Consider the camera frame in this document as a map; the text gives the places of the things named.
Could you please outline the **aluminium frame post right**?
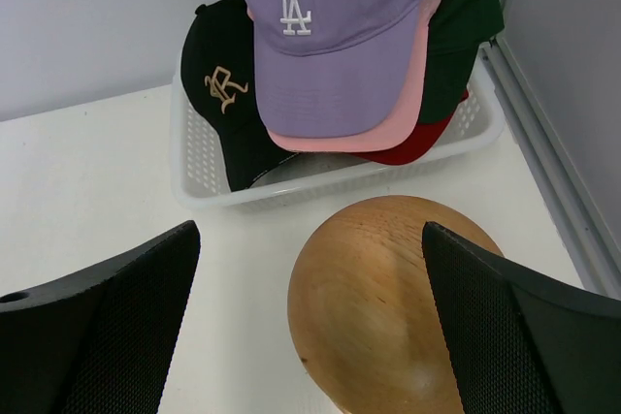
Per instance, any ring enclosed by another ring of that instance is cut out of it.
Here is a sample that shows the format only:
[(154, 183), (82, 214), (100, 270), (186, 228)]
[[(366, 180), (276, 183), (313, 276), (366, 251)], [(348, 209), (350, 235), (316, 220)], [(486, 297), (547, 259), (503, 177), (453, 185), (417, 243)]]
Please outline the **aluminium frame post right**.
[(501, 0), (484, 54), (583, 283), (620, 294), (620, 0)]

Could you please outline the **pink baseball cap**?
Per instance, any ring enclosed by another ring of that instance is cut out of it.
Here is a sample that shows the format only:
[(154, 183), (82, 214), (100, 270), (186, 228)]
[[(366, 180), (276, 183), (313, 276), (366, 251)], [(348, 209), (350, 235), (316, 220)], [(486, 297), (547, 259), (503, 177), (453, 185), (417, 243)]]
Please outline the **pink baseball cap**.
[(363, 111), (381, 110), (386, 114), (376, 125), (362, 133), (335, 137), (295, 137), (286, 135), (268, 121), (268, 99), (257, 96), (259, 114), (270, 138), (280, 147), (301, 152), (362, 153), (392, 148), (410, 135), (422, 105), (426, 71), (429, 22), (441, 0), (423, 0), (413, 35), (409, 67), (398, 95), (375, 97), (365, 103), (356, 98), (349, 107), (355, 116)]

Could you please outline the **purple LA baseball cap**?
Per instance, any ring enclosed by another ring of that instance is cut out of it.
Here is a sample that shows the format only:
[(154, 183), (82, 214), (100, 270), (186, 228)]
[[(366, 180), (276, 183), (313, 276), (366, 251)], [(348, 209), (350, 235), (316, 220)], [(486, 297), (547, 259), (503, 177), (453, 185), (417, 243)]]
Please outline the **purple LA baseball cap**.
[(385, 111), (356, 98), (398, 95), (423, 0), (245, 0), (254, 33), (255, 89), (286, 135), (362, 133)]

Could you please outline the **dark green NY cap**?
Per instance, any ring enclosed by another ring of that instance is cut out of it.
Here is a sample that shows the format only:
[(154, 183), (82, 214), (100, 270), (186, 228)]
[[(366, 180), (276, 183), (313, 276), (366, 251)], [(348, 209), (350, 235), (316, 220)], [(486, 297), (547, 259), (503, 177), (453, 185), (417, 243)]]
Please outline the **dark green NY cap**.
[(455, 111), (480, 46), (504, 28), (500, 0), (441, 0), (429, 24), (420, 123), (439, 122)]

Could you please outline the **red baseball cap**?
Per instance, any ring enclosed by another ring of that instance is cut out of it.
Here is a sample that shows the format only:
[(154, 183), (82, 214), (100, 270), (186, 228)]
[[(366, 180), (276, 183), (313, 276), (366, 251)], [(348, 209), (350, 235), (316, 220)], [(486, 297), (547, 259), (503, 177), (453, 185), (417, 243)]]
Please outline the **red baseball cap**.
[(455, 111), (436, 123), (416, 124), (400, 144), (381, 151), (355, 152), (353, 156), (387, 166), (402, 166), (421, 158), (438, 141), (449, 125)]

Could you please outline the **white plastic basket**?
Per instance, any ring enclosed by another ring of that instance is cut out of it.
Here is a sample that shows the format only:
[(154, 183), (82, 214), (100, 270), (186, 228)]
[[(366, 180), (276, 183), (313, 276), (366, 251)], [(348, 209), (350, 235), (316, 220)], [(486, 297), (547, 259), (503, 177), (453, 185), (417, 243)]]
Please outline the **white plastic basket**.
[(341, 155), (298, 156), (259, 179), (256, 186), (233, 192), (215, 130), (190, 105), (174, 76), (170, 106), (171, 188), (178, 203), (198, 211), (231, 207), (265, 210), (365, 189), (443, 169), (501, 136), (506, 125), (502, 106), (482, 60), (476, 60), (469, 97), (453, 114), (434, 146), (403, 166), (384, 166)]

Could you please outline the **black gold-logo baseball cap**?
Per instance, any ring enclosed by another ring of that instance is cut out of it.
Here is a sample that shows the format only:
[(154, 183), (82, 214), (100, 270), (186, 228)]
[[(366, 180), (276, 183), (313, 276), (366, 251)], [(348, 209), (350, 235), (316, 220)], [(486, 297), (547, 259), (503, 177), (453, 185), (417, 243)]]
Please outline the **black gold-logo baseball cap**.
[(197, 7), (181, 50), (180, 80), (192, 108), (217, 133), (231, 191), (246, 190), (297, 156), (272, 141), (259, 116), (245, 0)]

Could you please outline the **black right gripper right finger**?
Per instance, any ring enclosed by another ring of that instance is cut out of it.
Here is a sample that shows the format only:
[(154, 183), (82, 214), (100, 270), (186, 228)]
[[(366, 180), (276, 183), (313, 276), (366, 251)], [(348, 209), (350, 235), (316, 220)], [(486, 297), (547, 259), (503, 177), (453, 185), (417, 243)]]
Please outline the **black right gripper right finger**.
[(428, 222), (422, 251), (467, 413), (617, 413), (620, 302)]

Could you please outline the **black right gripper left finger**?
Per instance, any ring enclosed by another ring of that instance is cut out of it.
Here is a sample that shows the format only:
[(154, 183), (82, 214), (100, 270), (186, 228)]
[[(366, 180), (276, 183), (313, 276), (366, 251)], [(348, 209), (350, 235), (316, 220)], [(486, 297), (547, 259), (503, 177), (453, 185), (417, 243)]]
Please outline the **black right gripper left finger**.
[(200, 256), (193, 221), (1, 299), (4, 413), (155, 413)]

